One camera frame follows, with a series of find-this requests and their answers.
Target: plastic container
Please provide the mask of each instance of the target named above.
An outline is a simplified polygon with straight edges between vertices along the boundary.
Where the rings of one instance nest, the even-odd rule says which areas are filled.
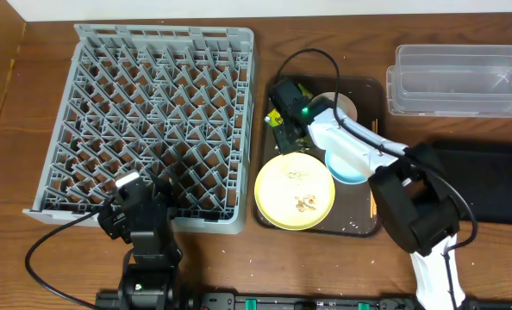
[[[512,117],[512,46],[400,46],[386,80],[393,115]]]
[[[29,216],[65,224],[120,175],[171,180],[174,229],[239,233],[246,222],[255,94],[247,28],[75,25],[80,42]],[[98,226],[97,217],[79,225]]]

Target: clear plastic container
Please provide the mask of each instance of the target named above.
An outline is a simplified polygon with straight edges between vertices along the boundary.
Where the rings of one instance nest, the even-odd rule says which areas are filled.
[[[386,79],[393,115],[512,117],[512,46],[400,46]]]

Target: dish rack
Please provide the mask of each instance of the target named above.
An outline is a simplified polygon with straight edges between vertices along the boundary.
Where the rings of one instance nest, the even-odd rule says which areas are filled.
[[[23,212],[65,224],[102,205],[115,180],[137,170],[146,183],[150,172],[172,183],[174,229],[239,233],[247,209],[253,32],[74,27],[80,42],[34,205]],[[97,216],[79,225],[98,226]]]

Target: green clip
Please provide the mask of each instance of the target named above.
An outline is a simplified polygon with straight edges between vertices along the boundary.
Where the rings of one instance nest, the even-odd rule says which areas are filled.
[[[247,300],[246,310],[258,310],[258,303],[256,300]]]
[[[371,307],[369,306],[369,304],[365,304],[363,302],[360,302],[358,304],[358,310],[369,310],[371,309]]]
[[[302,92],[302,96],[306,96],[309,99],[312,99],[314,97],[314,95],[310,93],[309,90],[300,83],[298,83],[298,89]]]

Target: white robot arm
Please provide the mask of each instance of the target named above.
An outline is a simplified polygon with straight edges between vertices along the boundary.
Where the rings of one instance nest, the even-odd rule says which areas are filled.
[[[404,144],[392,142],[361,126],[340,109],[337,112],[347,126],[368,140],[383,145],[400,155],[403,155],[404,150],[408,148]],[[397,161],[397,158],[367,145],[341,128],[334,118],[332,108],[328,108],[316,116],[314,121],[308,125],[308,131],[315,146],[333,153],[367,178],[371,177],[379,167],[386,167]],[[410,183],[410,179],[403,182],[405,186]],[[417,279],[417,300],[427,310],[446,310],[453,307],[443,255],[448,246],[456,243],[456,239],[457,235],[445,237],[426,256],[416,251],[410,254]],[[456,305],[459,307],[465,299],[465,293],[459,286],[453,254],[451,254],[450,264],[453,294]]]

